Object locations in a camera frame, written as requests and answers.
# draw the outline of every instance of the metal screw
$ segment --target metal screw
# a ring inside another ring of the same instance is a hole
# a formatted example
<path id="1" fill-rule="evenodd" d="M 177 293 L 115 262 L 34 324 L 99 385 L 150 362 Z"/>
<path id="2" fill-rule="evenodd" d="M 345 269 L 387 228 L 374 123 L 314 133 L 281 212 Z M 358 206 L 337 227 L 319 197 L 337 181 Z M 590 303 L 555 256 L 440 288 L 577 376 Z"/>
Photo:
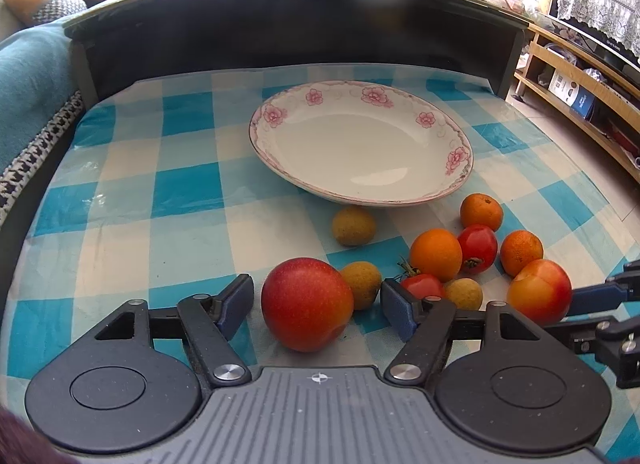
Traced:
<path id="1" fill-rule="evenodd" d="M 626 354 L 628 352 L 633 352 L 636 349 L 636 342 L 632 339 L 625 341 L 622 344 L 622 351 Z"/>
<path id="2" fill-rule="evenodd" d="M 395 365 L 394 367 L 391 367 L 389 373 L 397 380 L 401 381 L 411 381 L 419 378 L 420 374 L 422 374 L 420 368 L 409 363 Z"/>
<path id="3" fill-rule="evenodd" d="M 235 363 L 220 365 L 213 371 L 213 375 L 223 381 L 236 381 L 244 376 L 244 368 Z"/>

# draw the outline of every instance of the floral plate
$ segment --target floral plate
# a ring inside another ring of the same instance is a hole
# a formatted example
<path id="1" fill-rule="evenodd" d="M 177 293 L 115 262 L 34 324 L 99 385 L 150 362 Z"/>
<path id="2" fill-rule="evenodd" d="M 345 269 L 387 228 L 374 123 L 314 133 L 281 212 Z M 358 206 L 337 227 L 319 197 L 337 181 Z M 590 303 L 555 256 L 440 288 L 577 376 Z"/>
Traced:
<path id="1" fill-rule="evenodd" d="M 406 206 L 457 190 L 474 164 L 465 133 L 412 94 L 366 82 L 316 82 L 258 108 L 249 137 L 271 170 L 335 202 Z"/>

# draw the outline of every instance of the blue checkered tablecloth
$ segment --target blue checkered tablecloth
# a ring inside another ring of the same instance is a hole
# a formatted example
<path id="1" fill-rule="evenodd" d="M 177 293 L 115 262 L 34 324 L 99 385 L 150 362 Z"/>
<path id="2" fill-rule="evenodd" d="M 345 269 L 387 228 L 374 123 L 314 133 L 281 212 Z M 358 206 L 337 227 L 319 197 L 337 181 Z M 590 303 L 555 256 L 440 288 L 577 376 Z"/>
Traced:
<path id="1" fill-rule="evenodd" d="M 345 249 L 331 235 L 339 208 L 266 168 L 248 140 L 262 101 L 306 82 L 363 80 L 433 102 L 465 131 L 475 166 L 445 199 L 373 210 L 378 233 Z M 363 365 L 384 368 L 401 342 L 374 306 L 354 314 L 341 338 L 316 354 L 280 346 L 260 312 L 270 269 L 316 257 L 340 269 L 368 260 L 384 277 L 426 229 L 462 230 L 470 193 L 504 208 L 498 240 L 533 231 L 574 287 L 602 282 L 640 249 L 583 172 L 514 107 L 471 76 L 423 67 L 314 65 L 201 72 L 139 82 L 82 118 L 24 243 L 0 335 L 0 399 L 24 415 L 29 380 L 69 343 L 130 298 L 170 307 L 218 293 L 238 273 L 256 283 L 256 301 L 232 345 L 248 365 Z M 485 301 L 504 298 L 500 264 L 478 276 Z M 621 306 L 616 315 L 640 313 Z M 452 357 L 477 348 L 456 343 Z M 156 348 L 185 360 L 179 341 Z M 610 370 L 588 358 L 612 387 L 614 406 L 598 443 L 616 460 L 639 452 L 640 390 L 618 390 Z"/>

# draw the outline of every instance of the plate rim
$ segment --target plate rim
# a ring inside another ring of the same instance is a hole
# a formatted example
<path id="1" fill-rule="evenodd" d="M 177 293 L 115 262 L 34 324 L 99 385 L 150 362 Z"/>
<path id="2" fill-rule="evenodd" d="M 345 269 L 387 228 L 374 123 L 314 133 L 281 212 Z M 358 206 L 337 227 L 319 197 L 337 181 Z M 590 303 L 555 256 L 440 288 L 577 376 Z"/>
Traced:
<path id="1" fill-rule="evenodd" d="M 430 193 L 430 194 L 418 197 L 417 199 L 404 199 L 404 200 L 357 199 L 354 197 L 350 197 L 348 195 L 334 193 L 330 190 L 314 186 L 313 184 L 309 184 L 291 175 L 288 171 L 284 170 L 284 168 L 282 168 L 279 164 L 275 163 L 274 160 L 271 159 L 271 156 L 269 156 L 266 152 L 263 152 L 260 148 L 258 148 L 256 144 L 257 143 L 257 123 L 262 118 L 262 108 L 265 107 L 265 105 L 270 104 L 272 101 L 274 101 L 274 99 L 280 98 L 281 96 L 283 96 L 288 92 L 299 91 L 304 87 L 310 87 L 318 83 L 326 83 L 331 85 L 345 84 L 345 85 L 356 85 L 356 86 L 362 86 L 362 87 L 379 86 L 384 88 L 385 90 L 393 91 L 395 94 L 398 94 L 398 96 L 403 96 L 404 98 L 410 98 L 412 100 L 416 100 L 418 102 L 435 107 L 439 112 L 441 112 L 444 115 L 447 124 L 454 130 L 454 132 L 458 134 L 458 137 L 460 138 L 462 145 L 465 146 L 469 151 L 468 163 L 466 167 L 463 169 L 462 174 L 455 181 L 453 181 L 453 183 L 451 183 L 446 189 L 440 190 L 439 192 L 436 192 L 436 193 Z M 468 137 L 466 136 L 462 128 L 446 112 L 440 109 L 440 107 L 438 107 L 437 105 L 434 105 L 433 103 L 428 102 L 427 100 L 420 98 L 415 94 L 411 94 L 410 92 L 407 92 L 405 90 L 391 87 L 388 85 L 383 85 L 382 83 L 361 82 L 359 80 L 317 80 L 315 82 L 301 83 L 299 85 L 286 88 L 274 94 L 273 96 L 267 98 L 254 111 L 251 117 L 251 120 L 249 121 L 248 132 L 249 132 L 249 140 L 251 141 L 251 146 L 252 148 L 254 148 L 254 151 L 260 158 L 260 161 L 262 161 L 274 173 L 286 179 L 287 181 L 289 181 L 289 183 L 292 183 L 295 186 L 305 189 L 318 196 L 326 196 L 327 199 L 333 200 L 334 202 L 338 201 L 338 202 L 355 204 L 355 205 L 370 205 L 370 206 L 385 206 L 385 207 L 398 206 L 399 207 L 399 206 L 422 204 L 425 202 L 430 202 L 431 200 L 442 199 L 443 197 L 447 197 L 448 195 L 451 195 L 453 192 L 455 192 L 463 184 L 466 183 L 466 180 L 468 180 L 468 178 L 471 176 L 471 171 L 474 168 L 474 162 L 475 162 L 473 149 L 471 148 L 471 143 L 469 142 Z"/>

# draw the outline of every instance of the gray ribbed plate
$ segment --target gray ribbed plate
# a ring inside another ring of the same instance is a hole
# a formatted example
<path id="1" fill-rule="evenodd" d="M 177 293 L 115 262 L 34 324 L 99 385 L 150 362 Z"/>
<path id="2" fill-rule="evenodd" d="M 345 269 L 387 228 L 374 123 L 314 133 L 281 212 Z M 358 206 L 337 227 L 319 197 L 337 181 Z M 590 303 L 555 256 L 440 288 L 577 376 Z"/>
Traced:
<path id="1" fill-rule="evenodd" d="M 91 464 L 596 464 L 581 449 L 523 459 L 473 446 L 449 430 L 419 390 L 383 383 L 373 368 L 265 368 L 219 388 L 180 433 Z"/>

